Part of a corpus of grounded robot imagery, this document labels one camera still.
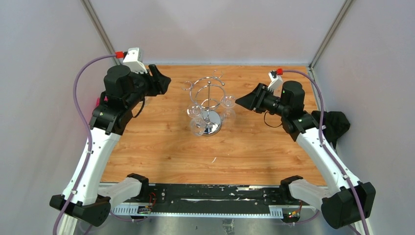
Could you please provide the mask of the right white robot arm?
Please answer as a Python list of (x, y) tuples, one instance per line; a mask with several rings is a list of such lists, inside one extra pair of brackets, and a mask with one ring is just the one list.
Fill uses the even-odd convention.
[(298, 175), (283, 179), (279, 191), (283, 203), (290, 205), (301, 200), (313, 206), (334, 229), (358, 221), (366, 226), (376, 190), (372, 183), (363, 183), (341, 162), (327, 144), (322, 128), (304, 110), (304, 98), (301, 83), (287, 81), (282, 84), (280, 96), (259, 83), (252, 92), (235, 102), (256, 113), (280, 116), (284, 131), (308, 154), (327, 184), (327, 189), (323, 189)]

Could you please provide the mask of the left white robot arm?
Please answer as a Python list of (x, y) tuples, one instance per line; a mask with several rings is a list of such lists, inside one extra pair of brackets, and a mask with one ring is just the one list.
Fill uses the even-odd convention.
[(52, 196), (51, 207), (98, 227), (124, 201), (134, 198), (145, 202), (149, 198), (148, 178), (135, 173), (108, 189), (99, 189), (99, 184), (115, 145), (135, 117), (133, 109), (148, 96), (165, 94), (170, 82), (170, 77), (154, 64), (144, 72), (135, 72), (126, 65), (108, 69), (105, 90), (87, 124), (88, 137), (80, 162), (64, 191)]

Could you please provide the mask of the chrome wine glass rack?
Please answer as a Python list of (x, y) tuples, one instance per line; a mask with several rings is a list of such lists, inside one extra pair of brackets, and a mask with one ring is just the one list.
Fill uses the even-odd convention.
[(218, 134), (223, 127), (220, 114), (217, 111), (221, 106), (221, 101), (213, 98), (212, 89), (219, 88), (225, 95), (225, 82), (221, 80), (223, 73), (216, 75), (216, 72), (217, 70), (214, 70), (210, 76), (199, 78), (193, 82), (185, 81), (182, 85), (182, 90), (189, 94), (191, 104), (199, 105), (207, 110), (207, 125), (202, 135), (205, 137)]

